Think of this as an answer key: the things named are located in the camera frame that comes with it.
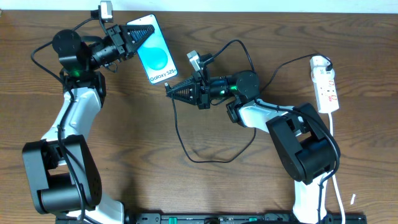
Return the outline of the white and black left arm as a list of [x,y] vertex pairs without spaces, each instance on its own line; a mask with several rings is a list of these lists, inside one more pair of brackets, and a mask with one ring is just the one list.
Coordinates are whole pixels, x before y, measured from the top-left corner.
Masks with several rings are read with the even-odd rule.
[[154,32],[152,25],[115,25],[104,30],[104,37],[80,36],[75,29],[53,37],[64,102],[52,127],[22,150],[38,213],[55,215],[57,223],[135,222],[123,203],[103,192],[86,140],[106,97],[100,68],[132,58]]

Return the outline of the blue Galaxy smartphone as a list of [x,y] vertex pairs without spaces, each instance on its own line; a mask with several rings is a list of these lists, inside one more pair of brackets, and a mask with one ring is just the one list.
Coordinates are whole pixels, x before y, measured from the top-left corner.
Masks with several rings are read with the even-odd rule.
[[127,25],[153,25],[154,33],[140,46],[137,53],[151,84],[162,82],[178,74],[155,15],[149,14],[129,21]]

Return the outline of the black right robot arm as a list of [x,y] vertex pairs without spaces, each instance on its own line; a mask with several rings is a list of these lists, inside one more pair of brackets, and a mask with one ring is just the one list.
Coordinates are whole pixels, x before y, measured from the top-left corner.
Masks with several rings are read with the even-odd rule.
[[230,76],[208,78],[202,72],[175,86],[165,85],[172,101],[208,109],[212,100],[232,97],[226,105],[232,123],[268,133],[279,159],[295,182],[293,214],[300,223],[322,223],[325,187],[340,166],[340,149],[310,103],[279,106],[259,97],[259,77],[244,70]]

